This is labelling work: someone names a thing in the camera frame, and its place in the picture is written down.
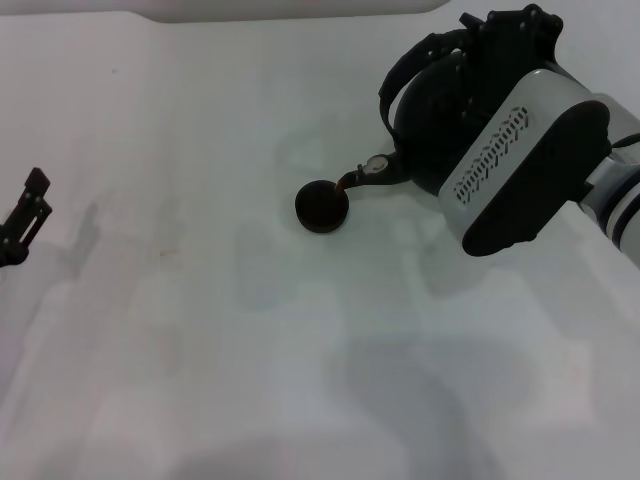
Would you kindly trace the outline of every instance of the white table surface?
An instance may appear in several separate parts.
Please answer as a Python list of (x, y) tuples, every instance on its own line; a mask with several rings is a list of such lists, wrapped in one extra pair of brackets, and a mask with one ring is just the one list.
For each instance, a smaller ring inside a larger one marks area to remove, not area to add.
[[(640, 5), (542, 2), (559, 62), (640, 114)], [(412, 185), (295, 219), (389, 139), (425, 15), (0, 18), (0, 205), (54, 213), (0, 272), (0, 478), (602, 480), (640, 472), (640, 272), (575, 206), (474, 259)]]

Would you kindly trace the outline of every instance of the round black disk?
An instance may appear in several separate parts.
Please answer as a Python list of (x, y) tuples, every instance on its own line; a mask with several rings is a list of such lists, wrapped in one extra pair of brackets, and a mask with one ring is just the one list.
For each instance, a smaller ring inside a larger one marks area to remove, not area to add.
[(347, 218), (349, 197), (343, 191), (336, 193), (336, 184), (316, 180), (306, 184), (296, 195), (296, 214), (304, 228), (314, 233), (337, 230)]

